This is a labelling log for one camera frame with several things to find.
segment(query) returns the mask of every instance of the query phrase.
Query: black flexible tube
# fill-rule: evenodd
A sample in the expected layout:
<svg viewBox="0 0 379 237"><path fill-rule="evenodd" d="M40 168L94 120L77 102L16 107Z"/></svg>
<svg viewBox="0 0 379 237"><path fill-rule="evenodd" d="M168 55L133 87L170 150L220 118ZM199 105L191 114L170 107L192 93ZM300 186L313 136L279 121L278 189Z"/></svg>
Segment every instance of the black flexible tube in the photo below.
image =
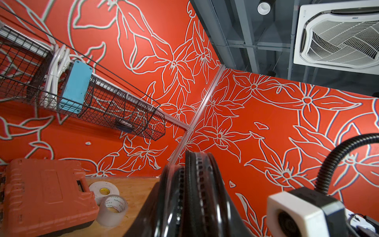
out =
<svg viewBox="0 0 379 237"><path fill-rule="evenodd" d="M315 191L327 195L333 173L343 158L354 149L371 143L379 143L379 133L352 137L334 148L328 157L326 157L318 172Z"/></svg>

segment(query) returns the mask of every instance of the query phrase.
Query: white tape roll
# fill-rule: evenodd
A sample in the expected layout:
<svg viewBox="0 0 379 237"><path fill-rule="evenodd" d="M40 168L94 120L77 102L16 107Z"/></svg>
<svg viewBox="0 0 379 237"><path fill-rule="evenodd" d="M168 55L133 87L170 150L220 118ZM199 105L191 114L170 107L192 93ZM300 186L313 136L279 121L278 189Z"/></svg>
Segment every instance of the white tape roll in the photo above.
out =
<svg viewBox="0 0 379 237"><path fill-rule="evenodd" d="M118 212L112 212L108 210L108 207L113 207ZM97 215L96 221L106 227L118 226L125 213L128 210L128 202L119 195L109 195L106 198L103 198L103 201L100 204L100 210Z"/></svg>
<svg viewBox="0 0 379 237"><path fill-rule="evenodd" d="M89 186L89 190L95 193L95 201L97 205L100 205L103 198L108 195L120 195L120 191L118 191L114 184L104 181L94 182Z"/></svg>

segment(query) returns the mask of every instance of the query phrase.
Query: orange wall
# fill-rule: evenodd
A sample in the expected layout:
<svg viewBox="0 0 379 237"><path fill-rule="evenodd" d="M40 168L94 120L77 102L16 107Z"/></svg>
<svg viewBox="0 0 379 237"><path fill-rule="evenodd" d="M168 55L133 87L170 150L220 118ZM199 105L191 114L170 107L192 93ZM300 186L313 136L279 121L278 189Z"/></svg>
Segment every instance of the orange wall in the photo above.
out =
<svg viewBox="0 0 379 237"><path fill-rule="evenodd" d="M336 145L379 132L378 112L376 98L228 69L187 149L214 155L241 217L263 237L267 197L313 188ZM379 145L346 157L329 193L353 212L378 220Z"/></svg>
<svg viewBox="0 0 379 237"><path fill-rule="evenodd" d="M219 67L188 1L4 0L0 5L128 80L186 123ZM11 14L1 10L1 15L2 21L36 40L55 43ZM12 159L24 157L80 160L88 175L157 176L183 133L167 123L164 137L144 140L2 99L0 171Z"/></svg>

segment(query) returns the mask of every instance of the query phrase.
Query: ceiling air conditioner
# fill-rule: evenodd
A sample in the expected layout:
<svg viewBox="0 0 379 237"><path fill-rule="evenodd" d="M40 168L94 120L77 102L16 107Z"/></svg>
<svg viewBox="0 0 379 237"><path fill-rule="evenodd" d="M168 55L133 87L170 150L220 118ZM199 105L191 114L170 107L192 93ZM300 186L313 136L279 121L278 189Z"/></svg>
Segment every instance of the ceiling air conditioner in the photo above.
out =
<svg viewBox="0 0 379 237"><path fill-rule="evenodd" d="M379 0L302 5L293 62L379 75Z"/></svg>

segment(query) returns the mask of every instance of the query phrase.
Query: wooden table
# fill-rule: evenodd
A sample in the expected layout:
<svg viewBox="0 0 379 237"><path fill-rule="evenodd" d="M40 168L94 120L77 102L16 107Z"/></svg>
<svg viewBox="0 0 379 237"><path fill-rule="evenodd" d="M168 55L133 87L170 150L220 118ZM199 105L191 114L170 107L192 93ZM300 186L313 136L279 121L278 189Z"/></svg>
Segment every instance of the wooden table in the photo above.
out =
<svg viewBox="0 0 379 237"><path fill-rule="evenodd" d="M128 202L128 211L119 226L107 228L94 221L88 228L80 229L61 236L69 237L121 237L132 225L142 205L145 203L157 178L87 178L88 185L97 181L113 183L120 191L120 196Z"/></svg>

